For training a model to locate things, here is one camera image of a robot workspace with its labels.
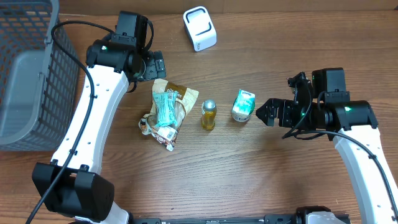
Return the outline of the green white tissue pack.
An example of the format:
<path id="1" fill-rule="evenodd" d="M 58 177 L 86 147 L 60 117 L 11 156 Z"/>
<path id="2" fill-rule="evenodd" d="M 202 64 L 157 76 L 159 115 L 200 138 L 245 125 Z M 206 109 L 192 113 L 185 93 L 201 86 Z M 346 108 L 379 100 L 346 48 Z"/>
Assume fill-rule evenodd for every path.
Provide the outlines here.
<path id="1" fill-rule="evenodd" d="M 255 108 L 255 94 L 240 89 L 231 109 L 231 116 L 238 122 L 250 119 Z"/>

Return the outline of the teal wipes packet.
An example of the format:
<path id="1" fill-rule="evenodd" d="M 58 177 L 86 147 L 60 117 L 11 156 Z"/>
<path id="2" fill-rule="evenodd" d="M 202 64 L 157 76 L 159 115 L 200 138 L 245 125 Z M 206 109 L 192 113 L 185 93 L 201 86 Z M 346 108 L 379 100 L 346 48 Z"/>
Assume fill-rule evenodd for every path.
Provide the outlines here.
<path id="1" fill-rule="evenodd" d="M 177 125 L 175 114 L 175 102 L 177 94 L 174 91 L 166 91 L 162 93 L 152 94 L 156 107 L 157 122 L 156 127 Z"/>

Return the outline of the brown Panera snack bag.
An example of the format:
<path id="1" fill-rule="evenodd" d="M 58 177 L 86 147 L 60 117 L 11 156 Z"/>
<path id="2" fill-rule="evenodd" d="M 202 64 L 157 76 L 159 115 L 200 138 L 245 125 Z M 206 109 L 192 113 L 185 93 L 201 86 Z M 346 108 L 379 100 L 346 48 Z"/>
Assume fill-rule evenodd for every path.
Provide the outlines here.
<path id="1" fill-rule="evenodd" d="M 153 92 L 162 93 L 166 91 L 174 91 L 177 94 L 177 99 L 175 102 L 175 114 L 177 119 L 177 125 L 176 126 L 170 125 L 170 127 L 173 127 L 174 129 L 179 129 L 186 115 L 192 110 L 193 106 L 195 105 L 199 92 L 182 85 L 174 84 L 164 79 L 156 79 L 152 86 L 152 94 Z M 155 117 L 154 121 L 156 125 L 157 116 L 156 116 L 156 107 L 153 100 L 153 96 L 152 96 L 152 108 L 148 114 L 144 115 L 144 118 L 147 118 L 149 116 Z"/>

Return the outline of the yellow drink bottle silver cap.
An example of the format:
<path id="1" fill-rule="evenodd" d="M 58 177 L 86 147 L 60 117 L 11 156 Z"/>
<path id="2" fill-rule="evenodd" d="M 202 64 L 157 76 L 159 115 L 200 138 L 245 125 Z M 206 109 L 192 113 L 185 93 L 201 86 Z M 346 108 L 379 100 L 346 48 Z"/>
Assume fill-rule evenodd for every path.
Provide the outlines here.
<path id="1" fill-rule="evenodd" d="M 203 129 L 212 130 L 215 127 L 217 113 L 216 103 L 212 99 L 205 100 L 201 105 L 201 126 Z"/>

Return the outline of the small brown snack packet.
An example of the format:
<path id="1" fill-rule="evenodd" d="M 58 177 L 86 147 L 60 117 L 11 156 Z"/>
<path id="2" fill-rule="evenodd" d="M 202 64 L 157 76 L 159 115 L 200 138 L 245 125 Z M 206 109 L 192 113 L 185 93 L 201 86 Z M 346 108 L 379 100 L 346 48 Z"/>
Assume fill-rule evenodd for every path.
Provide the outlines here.
<path id="1" fill-rule="evenodd" d="M 178 131 L 170 126 L 156 128 L 154 116 L 141 118 L 138 125 L 143 135 L 151 135 L 168 151 L 173 151 Z"/>

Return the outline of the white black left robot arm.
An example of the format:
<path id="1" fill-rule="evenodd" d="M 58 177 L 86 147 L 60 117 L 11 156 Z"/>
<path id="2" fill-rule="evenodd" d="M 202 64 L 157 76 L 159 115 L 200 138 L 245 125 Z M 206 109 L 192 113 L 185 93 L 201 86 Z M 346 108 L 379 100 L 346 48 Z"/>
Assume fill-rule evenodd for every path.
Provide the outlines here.
<path id="1" fill-rule="evenodd" d="M 75 223 L 132 223 L 114 201 L 114 185 L 101 176 L 103 151 L 122 97 L 138 82 L 166 76 L 161 52 L 150 50 L 152 22 L 122 11 L 115 29 L 88 47 L 81 65 L 85 84 L 68 131 L 48 164 L 37 163 L 32 181 L 47 210 Z"/>

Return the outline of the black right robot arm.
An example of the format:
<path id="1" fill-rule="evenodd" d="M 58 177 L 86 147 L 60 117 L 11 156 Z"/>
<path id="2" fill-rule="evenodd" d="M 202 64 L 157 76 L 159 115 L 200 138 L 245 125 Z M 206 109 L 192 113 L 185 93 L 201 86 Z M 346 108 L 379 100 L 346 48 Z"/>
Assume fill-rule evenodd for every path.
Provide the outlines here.
<path id="1" fill-rule="evenodd" d="M 342 68 L 300 72 L 287 80 L 293 100 L 268 99 L 256 110 L 267 126 L 279 121 L 284 138 L 327 136 L 347 168 L 363 223 L 397 223 L 397 185 L 382 150 L 371 105 L 353 101 Z"/>

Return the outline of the white black barcode scanner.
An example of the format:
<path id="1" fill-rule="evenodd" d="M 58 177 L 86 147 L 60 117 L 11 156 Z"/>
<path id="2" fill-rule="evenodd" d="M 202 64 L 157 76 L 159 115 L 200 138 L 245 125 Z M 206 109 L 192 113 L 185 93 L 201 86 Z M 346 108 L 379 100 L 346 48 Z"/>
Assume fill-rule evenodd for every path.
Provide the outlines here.
<path id="1" fill-rule="evenodd" d="M 208 49 L 217 43 L 216 29 L 204 6 L 197 6 L 185 11 L 183 22 L 194 51 Z"/>

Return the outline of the grey plastic mesh basket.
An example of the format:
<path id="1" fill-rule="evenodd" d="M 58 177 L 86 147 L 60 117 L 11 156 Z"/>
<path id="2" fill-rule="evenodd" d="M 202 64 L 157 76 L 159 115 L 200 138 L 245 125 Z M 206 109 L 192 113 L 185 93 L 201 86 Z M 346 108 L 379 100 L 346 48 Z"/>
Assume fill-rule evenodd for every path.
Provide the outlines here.
<path id="1" fill-rule="evenodd" d="M 1 150 L 52 151 L 73 117 L 78 65 L 57 0 L 1 0 Z"/>

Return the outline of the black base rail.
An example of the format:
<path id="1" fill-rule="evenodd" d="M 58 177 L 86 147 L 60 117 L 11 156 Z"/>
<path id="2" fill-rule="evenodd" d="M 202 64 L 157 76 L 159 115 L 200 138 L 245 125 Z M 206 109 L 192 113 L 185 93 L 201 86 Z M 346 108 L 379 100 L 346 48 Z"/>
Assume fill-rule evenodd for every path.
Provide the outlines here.
<path id="1" fill-rule="evenodd" d="M 285 224 L 295 223 L 295 215 L 265 215 L 246 218 L 186 218 L 161 220 L 159 218 L 133 218 L 128 224 Z"/>

